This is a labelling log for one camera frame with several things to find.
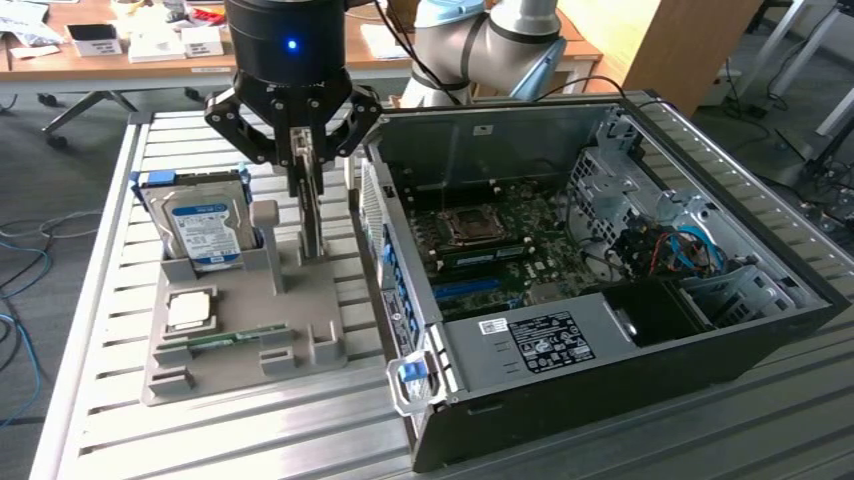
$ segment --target table leg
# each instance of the table leg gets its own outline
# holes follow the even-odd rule
[[[769,38],[767,42],[765,42],[765,45],[762,46],[762,50],[759,50],[757,59],[753,62],[753,68],[745,73],[745,75],[738,81],[738,84],[735,85],[735,91],[738,92],[739,97],[745,96],[745,93],[747,92],[750,85],[753,84],[754,80],[757,79],[757,76],[759,75],[759,72],[762,72],[766,65],[769,64],[769,61],[771,60],[771,55],[774,54],[774,50],[777,50],[777,47],[783,41],[783,37],[789,33],[789,30],[791,30],[791,27],[794,26],[794,22],[798,18],[798,15],[801,15],[801,12],[803,11],[803,9],[810,4],[814,4],[814,3],[817,3],[815,0],[794,0],[794,4],[789,8],[789,11],[786,12],[786,16],[783,17],[779,24],[777,25],[777,28],[774,29],[774,33],[771,33],[771,37]]]
[[[89,92],[85,96],[75,103],[68,110],[65,110],[59,117],[53,119],[53,121],[48,124],[47,127],[41,129],[41,131],[51,135],[53,132],[73,118],[85,112],[92,106],[100,102],[105,98],[104,92]]]
[[[830,132],[837,129],[839,123],[842,123],[842,120],[845,120],[845,117],[849,114],[854,114],[854,88],[819,125],[815,133],[818,133],[821,136],[827,136]]]
[[[107,92],[107,96],[109,96],[109,99],[116,102],[128,112],[133,113],[137,111],[133,104],[128,101],[127,98],[124,98],[124,95],[121,95],[120,92],[111,90],[109,92]]]
[[[791,62],[791,65],[789,66],[782,76],[779,77],[779,80],[774,83],[774,85],[771,85],[771,95],[775,95],[777,97],[782,97],[785,95],[786,90],[789,90],[789,86],[791,85],[791,82],[794,82],[795,78],[801,74],[801,70],[803,70],[803,67],[810,61],[810,58],[813,58],[813,55],[815,54],[815,50],[818,50],[818,47],[822,45],[822,42],[825,41],[825,36],[830,32],[833,24],[839,18],[839,15],[842,15],[842,12],[839,12],[839,10],[834,10],[830,16],[825,19],[825,21],[819,25],[818,30],[815,30],[815,34],[813,35],[813,38],[810,39],[807,44],[803,46],[803,50],[801,50],[801,53],[798,54],[798,56],[795,57],[795,60]]]

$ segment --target robotic arm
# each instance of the robotic arm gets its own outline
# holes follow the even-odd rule
[[[556,8],[558,0],[503,0],[487,14],[483,0],[420,1],[415,52],[460,103],[471,103],[471,82],[538,98],[566,49]],[[402,106],[451,104],[415,64]]]
[[[352,153],[380,115],[376,95],[352,85],[344,69],[344,12],[364,3],[226,1],[238,74],[234,87],[208,99],[205,121],[252,162],[287,169],[306,259],[323,255],[322,166]],[[327,134],[326,125],[347,101],[350,116]],[[272,127],[272,139],[242,117],[240,105]]]
[[[370,2],[226,0],[238,73],[234,87],[208,99],[205,121],[252,162],[287,169],[304,259],[323,255],[323,165],[352,153],[382,113],[376,95],[354,86],[344,69],[344,12]],[[414,66],[403,106],[451,104],[442,88],[470,103],[472,81],[532,100],[566,47],[556,2],[503,0],[487,15],[483,0],[422,0],[415,50],[442,87]],[[347,101],[350,116],[327,134]],[[272,139],[242,117],[242,105],[272,127]]]

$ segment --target blue pcie slot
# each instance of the blue pcie slot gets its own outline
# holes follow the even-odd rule
[[[388,229],[386,225],[383,225],[383,262],[391,266],[394,272],[395,291],[398,293],[400,305],[403,305],[402,324],[404,329],[410,332],[410,343],[415,348],[420,336],[420,326],[418,324],[418,319],[415,318],[415,311],[412,309],[408,291],[406,288],[406,283],[403,281],[403,271],[400,270],[400,265],[398,263],[398,255],[395,254],[395,248],[391,244],[391,236],[388,235]]]
[[[500,286],[502,282],[498,278],[486,278],[472,282],[454,283],[451,285],[439,285],[432,289],[436,300],[447,300],[448,298],[468,295],[487,290],[494,290]]]

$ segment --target chair wheel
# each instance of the chair wheel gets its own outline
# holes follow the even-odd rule
[[[201,101],[201,95],[195,88],[184,88],[184,96],[195,102]]]
[[[45,107],[56,107],[59,105],[56,97],[53,95],[45,95],[44,93],[39,94],[39,103]]]
[[[68,139],[65,137],[55,137],[51,135],[47,138],[48,145],[57,150],[65,148],[68,146]]]

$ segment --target blue latch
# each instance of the blue latch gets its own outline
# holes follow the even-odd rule
[[[386,263],[391,263],[391,259],[394,258],[395,252],[391,250],[391,243],[387,243],[386,246],[383,247],[383,261]]]
[[[177,174],[175,170],[157,170],[148,174],[148,180],[145,180],[145,187],[163,187],[165,185],[175,185],[175,177]]]
[[[423,360],[412,363],[404,363],[398,370],[398,375],[400,375],[400,381],[403,381],[403,383],[423,380],[430,375],[427,364]]]

